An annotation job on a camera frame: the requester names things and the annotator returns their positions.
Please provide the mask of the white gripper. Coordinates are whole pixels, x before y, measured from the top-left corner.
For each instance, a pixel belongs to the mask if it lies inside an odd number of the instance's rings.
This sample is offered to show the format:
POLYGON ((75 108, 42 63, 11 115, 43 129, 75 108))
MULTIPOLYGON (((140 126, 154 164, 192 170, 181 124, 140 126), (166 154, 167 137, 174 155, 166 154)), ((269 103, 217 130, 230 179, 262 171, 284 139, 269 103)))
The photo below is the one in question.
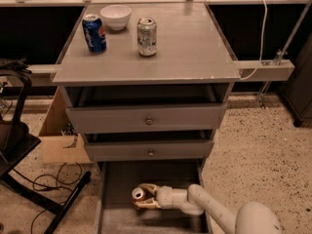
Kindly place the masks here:
POLYGON ((145 197, 156 196, 145 200, 134 200, 137 209, 179 209, 182 210, 187 203, 187 190, 161 186, 152 183, 142 183, 138 186, 142 189, 145 197))

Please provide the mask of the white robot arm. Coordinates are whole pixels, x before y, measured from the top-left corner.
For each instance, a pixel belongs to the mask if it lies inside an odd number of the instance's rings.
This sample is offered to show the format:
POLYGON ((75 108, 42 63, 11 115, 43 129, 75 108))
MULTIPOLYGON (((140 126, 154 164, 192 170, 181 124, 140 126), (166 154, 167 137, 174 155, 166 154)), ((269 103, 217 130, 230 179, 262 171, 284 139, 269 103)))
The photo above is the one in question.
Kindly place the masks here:
POLYGON ((179 189, 142 183, 133 190, 132 198, 137 209, 208 213, 225 234, 282 234, 278 217, 267 206, 251 201, 233 214, 199 184, 179 189))

